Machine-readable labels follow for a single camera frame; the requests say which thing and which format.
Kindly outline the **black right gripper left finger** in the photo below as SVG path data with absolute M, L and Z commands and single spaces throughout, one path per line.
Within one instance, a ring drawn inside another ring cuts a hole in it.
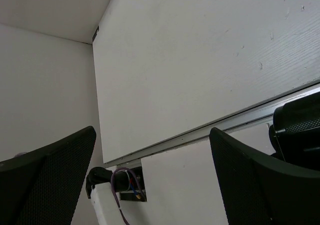
M 97 134 L 87 126 L 59 141 L 0 163 L 2 225 L 69 225 Z

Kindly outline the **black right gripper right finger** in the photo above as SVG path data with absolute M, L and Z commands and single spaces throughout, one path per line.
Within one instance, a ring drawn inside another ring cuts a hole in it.
M 318 225 L 320 173 L 267 155 L 214 127 L 214 167 L 230 225 Z

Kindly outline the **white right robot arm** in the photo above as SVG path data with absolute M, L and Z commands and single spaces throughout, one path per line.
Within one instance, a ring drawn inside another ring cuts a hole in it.
M 0 164 L 3 225 L 69 225 L 82 189 L 101 225 L 317 225 L 320 95 L 274 110 L 272 124 L 235 138 L 154 151 L 115 170 L 89 168 L 96 131 L 85 127 Z

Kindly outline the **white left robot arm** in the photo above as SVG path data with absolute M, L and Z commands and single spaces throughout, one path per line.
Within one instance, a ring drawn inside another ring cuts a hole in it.
M 114 173 L 103 167 L 92 168 L 85 179 L 85 190 L 99 225 L 128 225 L 113 187 Z

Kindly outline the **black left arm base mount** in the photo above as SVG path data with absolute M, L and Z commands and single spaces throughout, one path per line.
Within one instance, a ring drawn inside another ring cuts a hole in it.
M 115 175 L 115 190 L 119 193 L 120 200 L 131 202 L 146 202 L 147 195 L 145 190 L 145 181 L 143 169 L 141 166 L 131 169 L 137 177 L 127 170 L 119 171 Z

